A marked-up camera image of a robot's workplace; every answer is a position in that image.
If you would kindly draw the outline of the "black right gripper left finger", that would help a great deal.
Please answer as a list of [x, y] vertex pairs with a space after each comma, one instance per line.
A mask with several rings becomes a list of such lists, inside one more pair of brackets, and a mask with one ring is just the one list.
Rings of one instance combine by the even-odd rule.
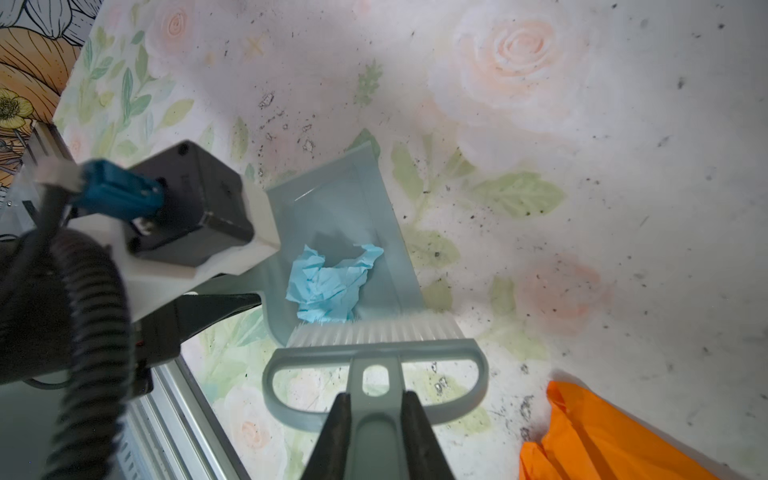
[[351, 438], [351, 395], [339, 393], [326, 418], [302, 480], [342, 480]]

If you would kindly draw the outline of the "grey-green plastic dustpan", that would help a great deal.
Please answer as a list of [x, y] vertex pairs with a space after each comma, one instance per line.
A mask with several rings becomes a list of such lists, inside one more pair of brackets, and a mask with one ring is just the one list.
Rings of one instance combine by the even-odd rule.
[[281, 240], [278, 253], [245, 273], [215, 277], [200, 294], [256, 293], [274, 340], [284, 345], [300, 324], [298, 306], [286, 298], [293, 262], [310, 247], [327, 265], [354, 259], [363, 245], [383, 254], [360, 289], [358, 320], [398, 317], [423, 309], [424, 301], [370, 144], [267, 189]]

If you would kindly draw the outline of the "grey-green hand brush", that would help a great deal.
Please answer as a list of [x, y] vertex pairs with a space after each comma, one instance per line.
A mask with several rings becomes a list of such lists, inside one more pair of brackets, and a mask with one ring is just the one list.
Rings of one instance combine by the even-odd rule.
[[475, 365], [474, 386], [444, 403], [421, 405], [433, 429], [480, 405], [489, 367], [477, 342], [450, 315], [424, 312], [384, 320], [299, 325], [273, 354], [262, 377], [267, 409], [286, 426], [320, 435], [327, 412], [300, 410], [275, 393], [274, 378], [286, 370], [345, 367], [351, 395], [351, 438], [343, 479], [410, 479], [400, 423], [402, 395], [410, 390], [407, 363], [464, 361]]

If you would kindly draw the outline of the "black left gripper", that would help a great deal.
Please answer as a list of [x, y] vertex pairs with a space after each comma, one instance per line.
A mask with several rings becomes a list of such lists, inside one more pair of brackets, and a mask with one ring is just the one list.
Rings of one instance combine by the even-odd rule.
[[[1, 346], [1, 383], [22, 381], [41, 390], [65, 388], [68, 378], [43, 381], [71, 363], [70, 305], [49, 257], [25, 284], [24, 320], [11, 322]], [[134, 397], [152, 390], [150, 369], [181, 355], [181, 345], [205, 329], [262, 304], [256, 293], [183, 295], [133, 324], [136, 340]]]

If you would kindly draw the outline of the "orange paper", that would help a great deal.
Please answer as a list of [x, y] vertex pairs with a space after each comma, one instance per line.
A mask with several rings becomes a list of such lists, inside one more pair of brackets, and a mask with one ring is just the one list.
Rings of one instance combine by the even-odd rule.
[[521, 479], [713, 479], [676, 447], [580, 385], [552, 380], [547, 432], [522, 445]]

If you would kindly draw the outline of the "light blue paper front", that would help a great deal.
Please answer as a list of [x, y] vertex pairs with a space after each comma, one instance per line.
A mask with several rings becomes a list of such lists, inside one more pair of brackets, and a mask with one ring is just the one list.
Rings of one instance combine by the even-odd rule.
[[305, 245], [293, 261], [286, 299], [298, 306], [297, 317], [310, 324], [346, 323], [355, 318], [360, 289], [368, 272], [384, 254], [381, 247], [361, 244], [363, 253], [354, 259], [325, 265], [325, 256]]

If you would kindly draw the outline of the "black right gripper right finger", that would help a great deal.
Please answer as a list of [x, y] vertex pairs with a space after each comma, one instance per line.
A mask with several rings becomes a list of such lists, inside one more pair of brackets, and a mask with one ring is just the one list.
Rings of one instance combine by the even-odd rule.
[[402, 395], [400, 423], [411, 480], [454, 480], [418, 395]]

